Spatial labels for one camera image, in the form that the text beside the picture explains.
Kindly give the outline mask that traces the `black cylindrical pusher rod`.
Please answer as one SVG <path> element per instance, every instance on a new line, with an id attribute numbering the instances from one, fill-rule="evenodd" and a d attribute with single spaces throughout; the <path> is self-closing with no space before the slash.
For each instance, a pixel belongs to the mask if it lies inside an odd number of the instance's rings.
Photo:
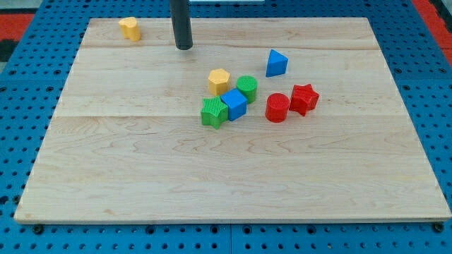
<path id="1" fill-rule="evenodd" d="M 188 50 L 193 47 L 190 9 L 188 0 L 169 0 L 169 9 L 176 48 Z"/>

